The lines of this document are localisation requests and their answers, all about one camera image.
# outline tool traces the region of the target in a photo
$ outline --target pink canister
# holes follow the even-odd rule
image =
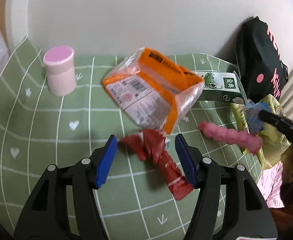
[[[74,49],[58,46],[50,49],[43,57],[49,90],[56,96],[65,96],[76,88]]]

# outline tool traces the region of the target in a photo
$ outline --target white heart print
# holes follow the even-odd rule
[[[69,122],[69,127],[70,127],[70,129],[72,130],[72,131],[74,131],[77,127],[78,127],[78,125],[79,125],[79,120],[76,120],[76,121],[74,121],[74,122]]]
[[[11,147],[10,152],[11,152],[12,157],[15,159],[16,156],[19,154],[20,150],[19,150],[19,148]]]

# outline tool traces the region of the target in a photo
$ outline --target red wrapper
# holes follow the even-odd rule
[[[186,181],[186,177],[182,175],[176,163],[164,149],[165,137],[155,130],[143,130],[142,133],[143,140],[139,135],[130,135],[120,142],[132,148],[141,161],[152,159],[153,164],[157,165],[161,171],[174,199],[181,200],[194,188]]]

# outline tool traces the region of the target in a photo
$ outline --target green grid mat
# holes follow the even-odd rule
[[[0,222],[12,233],[30,192],[45,168],[71,166],[117,138],[139,128],[101,86],[120,57],[76,57],[77,88],[64,97],[51,94],[45,82],[43,55],[28,39],[15,50],[0,78]],[[190,70],[221,71],[235,67],[205,54],[170,56]],[[227,103],[198,101],[168,138],[183,133],[189,145],[220,165],[243,164],[257,182],[256,156],[244,156],[236,145],[221,145],[197,130],[200,121],[236,127]],[[178,163],[174,143],[170,155]],[[111,240],[182,240],[198,197],[194,190],[175,201],[159,171],[150,163],[118,149],[107,182],[94,191],[100,216]],[[70,226],[77,233],[72,188],[67,187]],[[225,186],[221,187],[216,231],[221,229]]]

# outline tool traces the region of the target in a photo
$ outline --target black backpack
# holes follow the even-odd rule
[[[243,24],[236,43],[236,60],[247,98],[257,103],[268,94],[280,99],[288,68],[265,22],[259,17]]]

